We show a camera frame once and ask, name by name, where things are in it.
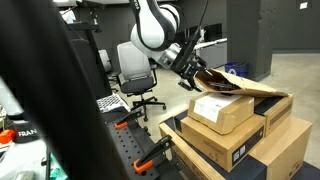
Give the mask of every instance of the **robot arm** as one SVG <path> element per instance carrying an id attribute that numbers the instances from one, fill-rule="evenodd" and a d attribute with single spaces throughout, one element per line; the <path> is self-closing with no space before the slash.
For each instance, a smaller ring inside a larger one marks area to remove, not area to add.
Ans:
<path id="1" fill-rule="evenodd" d="M 131 32 L 132 43 L 158 64 L 171 69 L 182 79 L 183 88 L 202 91 L 194 82 L 199 70 L 206 71 L 206 62 L 200 57 L 190 60 L 190 55 L 200 38 L 200 29 L 182 48 L 174 43 L 180 24 L 177 10 L 171 5 L 158 6 L 156 0 L 129 0 L 136 24 Z"/>

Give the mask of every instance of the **concrete floor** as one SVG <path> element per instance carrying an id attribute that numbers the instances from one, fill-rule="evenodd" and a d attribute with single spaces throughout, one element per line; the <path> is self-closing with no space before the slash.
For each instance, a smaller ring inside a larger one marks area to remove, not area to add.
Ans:
<path id="1" fill-rule="evenodd" d="M 308 120 L 313 123 L 305 161 L 320 168 L 320 54 L 282 54 L 273 55 L 271 76 L 261 83 L 269 85 L 279 91 L 294 94 L 292 116 Z M 160 136 L 158 124 L 172 115 L 188 108 L 191 98 L 198 92 L 188 92 L 177 83 L 180 78 L 173 72 L 157 69 L 158 85 L 153 95 L 158 101 L 165 102 L 167 110 L 162 106 L 148 106 L 148 122 L 139 122 L 149 128 L 151 138 L 157 141 Z M 130 106 L 132 101 L 140 97 L 127 98 L 119 93 Z"/>

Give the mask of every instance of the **office chair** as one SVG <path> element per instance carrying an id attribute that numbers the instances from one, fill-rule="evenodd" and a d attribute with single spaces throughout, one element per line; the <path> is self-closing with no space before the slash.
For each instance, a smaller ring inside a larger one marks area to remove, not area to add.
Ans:
<path id="1" fill-rule="evenodd" d="M 120 86 L 120 79 L 119 79 L 119 71 L 114 71 L 112 66 L 111 60 L 109 59 L 108 53 L 105 49 L 99 50 L 100 59 L 102 61 L 104 70 L 106 72 L 106 78 L 109 81 L 116 82 Z"/>
<path id="2" fill-rule="evenodd" d="M 134 107 L 131 108 L 131 110 L 142 106 L 145 112 L 144 121 L 148 121 L 146 105 L 162 105 L 163 110 L 166 110 L 166 104 L 156 102 L 158 101 L 156 97 L 143 98 L 144 93 L 152 92 L 152 88 L 157 85 L 155 69 L 153 68 L 152 70 L 152 77 L 147 56 L 138 50 L 131 42 L 119 44 L 117 50 L 122 75 L 125 80 L 125 82 L 121 84 L 121 92 L 127 94 L 128 97 L 132 95 L 141 96 L 141 101 L 133 102 Z"/>

